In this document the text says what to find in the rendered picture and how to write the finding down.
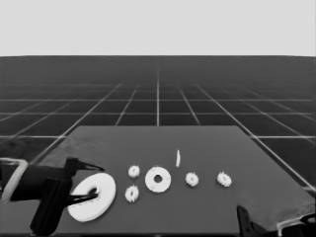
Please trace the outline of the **large thick white disc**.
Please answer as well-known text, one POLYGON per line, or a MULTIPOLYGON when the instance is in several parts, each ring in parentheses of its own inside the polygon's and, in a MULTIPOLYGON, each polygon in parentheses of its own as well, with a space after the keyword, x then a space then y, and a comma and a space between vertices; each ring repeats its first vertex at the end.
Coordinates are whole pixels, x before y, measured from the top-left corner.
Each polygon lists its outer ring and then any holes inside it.
POLYGON ((73 190, 73 195, 86 195, 92 189, 96 197, 67 207, 71 217, 79 222, 89 222, 105 213, 114 201, 117 193, 115 179, 107 173, 98 173, 81 181, 73 190))

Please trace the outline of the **white round carrier with pins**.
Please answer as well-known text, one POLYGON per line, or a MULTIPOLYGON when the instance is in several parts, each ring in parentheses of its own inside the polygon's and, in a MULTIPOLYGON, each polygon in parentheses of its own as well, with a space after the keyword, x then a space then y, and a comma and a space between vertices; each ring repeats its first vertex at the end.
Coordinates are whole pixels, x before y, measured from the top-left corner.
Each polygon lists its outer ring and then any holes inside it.
POLYGON ((171 186, 171 175, 169 171, 163 167, 152 167, 145 175, 145 185, 147 189, 153 193, 164 193, 171 186), (161 181, 156 182, 155 177, 160 176, 161 181))

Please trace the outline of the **small white toothed gear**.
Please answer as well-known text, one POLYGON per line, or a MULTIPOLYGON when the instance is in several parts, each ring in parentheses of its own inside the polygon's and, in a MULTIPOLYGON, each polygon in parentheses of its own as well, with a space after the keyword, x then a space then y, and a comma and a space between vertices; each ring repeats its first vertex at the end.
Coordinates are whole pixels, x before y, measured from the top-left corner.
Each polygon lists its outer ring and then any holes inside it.
POLYGON ((133 165, 133 166, 130 166, 129 169, 128 169, 128 175, 131 177, 131 178, 137 178, 139 175, 140 175, 140 168, 138 165, 133 165))
POLYGON ((217 180, 218 184, 224 188, 228 188, 232 184, 232 179, 225 172, 219 172, 216 180, 217 180))
POLYGON ((199 178, 198 175, 194 172, 187 173, 186 175, 186 183, 190 187, 195 187, 198 184, 199 178))
POLYGON ((125 199, 128 202, 135 202, 137 201, 138 197, 139 197, 139 189, 138 186, 132 185, 130 187, 128 187, 125 191, 125 199))

